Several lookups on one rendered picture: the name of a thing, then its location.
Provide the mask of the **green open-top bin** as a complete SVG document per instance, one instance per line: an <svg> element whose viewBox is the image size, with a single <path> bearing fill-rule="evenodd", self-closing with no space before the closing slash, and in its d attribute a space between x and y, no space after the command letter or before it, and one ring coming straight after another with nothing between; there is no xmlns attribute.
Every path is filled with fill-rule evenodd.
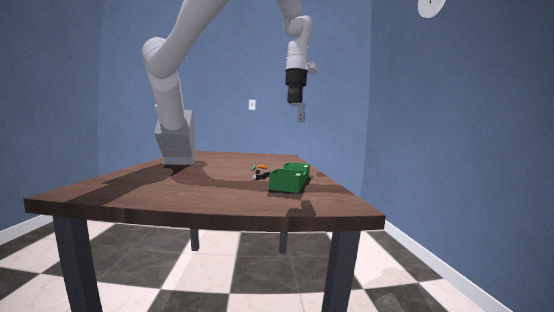
<svg viewBox="0 0 554 312"><path fill-rule="evenodd" d="M310 164L288 162L269 173L269 189L299 193L309 177Z"/></svg>

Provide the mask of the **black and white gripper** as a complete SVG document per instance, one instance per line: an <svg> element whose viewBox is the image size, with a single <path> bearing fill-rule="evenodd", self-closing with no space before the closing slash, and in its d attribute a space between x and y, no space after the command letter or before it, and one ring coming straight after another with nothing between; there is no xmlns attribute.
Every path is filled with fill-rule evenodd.
<svg viewBox="0 0 554 312"><path fill-rule="evenodd" d="M298 105L298 122L304 122L305 103L301 103L303 87L307 83L307 73L318 74L315 63L307 64L307 57L303 55L290 55L286 63L286 81L288 86L287 102L292 106ZM303 95L302 95L303 96ZM299 102L300 101L300 102Z"/></svg>

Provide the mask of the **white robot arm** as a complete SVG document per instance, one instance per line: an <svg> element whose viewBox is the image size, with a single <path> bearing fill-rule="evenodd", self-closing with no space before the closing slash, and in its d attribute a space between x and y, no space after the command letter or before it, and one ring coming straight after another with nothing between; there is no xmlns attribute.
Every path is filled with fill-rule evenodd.
<svg viewBox="0 0 554 312"><path fill-rule="evenodd" d="M156 101L156 113L160 124L168 130L180 129L186 122L177 70L193 44L228 1L184 0L168 38L151 38L142 48L144 65ZM283 15L286 35L300 36L288 44L288 56L297 54L307 57L313 20L309 16L301 16L303 8L300 0L277 0L277 3Z"/></svg>

